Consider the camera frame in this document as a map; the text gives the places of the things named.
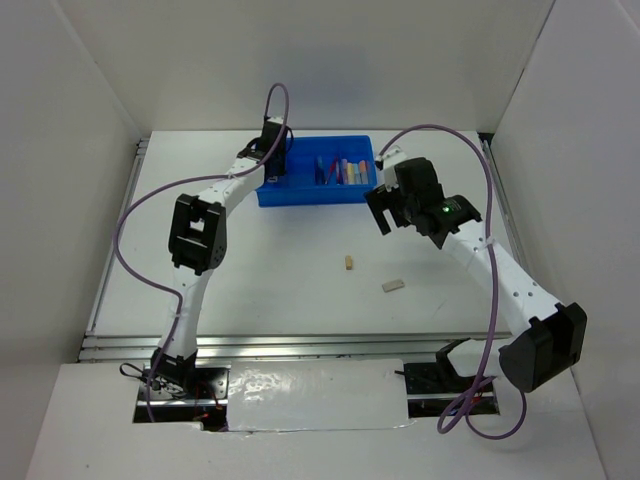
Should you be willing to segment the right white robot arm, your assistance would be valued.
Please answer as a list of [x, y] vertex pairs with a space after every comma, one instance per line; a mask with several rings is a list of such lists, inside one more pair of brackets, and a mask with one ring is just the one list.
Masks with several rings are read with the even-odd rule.
[[488, 376], [504, 377], [531, 393], [575, 365], [581, 356], [587, 314], [542, 288], [486, 232], [486, 222], [462, 195], [446, 196], [433, 163], [403, 152], [376, 160], [384, 182], [366, 202], [382, 234], [393, 226], [413, 227], [458, 261], [489, 295], [490, 317], [503, 318], [506, 340], [463, 340], [444, 350], [436, 379], [448, 392], [460, 391], [483, 365]]

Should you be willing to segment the yellow highlighter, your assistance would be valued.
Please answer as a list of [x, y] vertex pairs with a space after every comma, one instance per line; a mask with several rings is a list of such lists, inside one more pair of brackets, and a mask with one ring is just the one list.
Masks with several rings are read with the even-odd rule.
[[352, 163], [348, 163], [347, 164], [347, 178], [348, 178], [348, 184], [349, 185], [354, 185], [355, 182], [355, 172], [354, 172], [354, 164]]

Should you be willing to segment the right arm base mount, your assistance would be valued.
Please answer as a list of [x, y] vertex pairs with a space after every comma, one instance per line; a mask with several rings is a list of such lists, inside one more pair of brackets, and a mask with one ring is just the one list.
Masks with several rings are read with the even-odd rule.
[[474, 373], [458, 375], [434, 356], [404, 360], [394, 374], [404, 382], [410, 419], [439, 417], [452, 400], [472, 386], [475, 378]]

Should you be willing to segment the purple highlighter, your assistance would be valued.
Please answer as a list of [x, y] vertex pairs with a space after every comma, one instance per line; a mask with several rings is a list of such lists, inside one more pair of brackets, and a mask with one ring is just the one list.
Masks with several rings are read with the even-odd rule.
[[345, 185], [349, 185], [349, 184], [350, 184], [350, 182], [349, 182], [349, 176], [348, 176], [348, 165], [349, 165], [349, 164], [348, 164], [347, 159], [346, 159], [346, 158], [343, 158], [343, 159], [341, 160], [341, 167], [342, 167], [342, 180], [343, 180], [343, 183], [344, 183]]

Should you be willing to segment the red pen crossed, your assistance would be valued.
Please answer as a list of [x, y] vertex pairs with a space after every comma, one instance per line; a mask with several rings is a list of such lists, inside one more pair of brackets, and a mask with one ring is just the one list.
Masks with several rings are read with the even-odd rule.
[[331, 162], [328, 173], [325, 178], [325, 184], [328, 185], [333, 175], [338, 175], [339, 173], [339, 159], [335, 157]]

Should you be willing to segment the red pen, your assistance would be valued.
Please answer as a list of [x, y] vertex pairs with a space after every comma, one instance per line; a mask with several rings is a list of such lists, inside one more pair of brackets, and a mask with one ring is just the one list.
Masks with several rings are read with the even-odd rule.
[[340, 185], [344, 185], [346, 180], [345, 180], [345, 170], [343, 167], [343, 157], [342, 157], [342, 153], [339, 152], [338, 156], [337, 156], [337, 166], [336, 166], [336, 173], [339, 175], [339, 180], [338, 183]]

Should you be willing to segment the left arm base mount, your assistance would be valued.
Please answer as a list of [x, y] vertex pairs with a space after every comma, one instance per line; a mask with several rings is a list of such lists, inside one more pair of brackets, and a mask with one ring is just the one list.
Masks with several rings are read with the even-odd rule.
[[199, 424], [205, 431], [228, 430], [228, 368], [197, 369], [195, 383], [188, 390], [168, 380], [157, 378], [152, 381], [150, 390], [147, 391], [148, 372], [148, 369], [129, 362], [119, 366], [122, 376], [138, 381], [134, 423], [150, 423], [148, 410], [151, 410], [156, 423], [189, 422]]

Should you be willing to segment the blue pen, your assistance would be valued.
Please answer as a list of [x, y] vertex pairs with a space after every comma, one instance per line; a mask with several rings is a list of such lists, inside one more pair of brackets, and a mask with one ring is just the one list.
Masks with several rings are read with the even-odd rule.
[[317, 156], [314, 163], [314, 175], [315, 175], [315, 184], [316, 185], [324, 185], [325, 180], [325, 172], [324, 172], [324, 164], [321, 156]]

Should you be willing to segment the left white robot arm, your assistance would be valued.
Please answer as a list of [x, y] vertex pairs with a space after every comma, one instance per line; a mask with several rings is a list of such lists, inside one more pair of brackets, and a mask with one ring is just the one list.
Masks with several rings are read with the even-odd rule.
[[180, 298], [151, 368], [176, 399], [189, 397], [197, 387], [197, 325], [209, 280], [228, 250], [228, 217], [270, 176], [284, 174], [288, 131], [282, 117], [265, 117], [261, 135], [237, 154], [221, 180], [196, 195], [182, 194], [175, 202], [169, 252], [173, 288]]

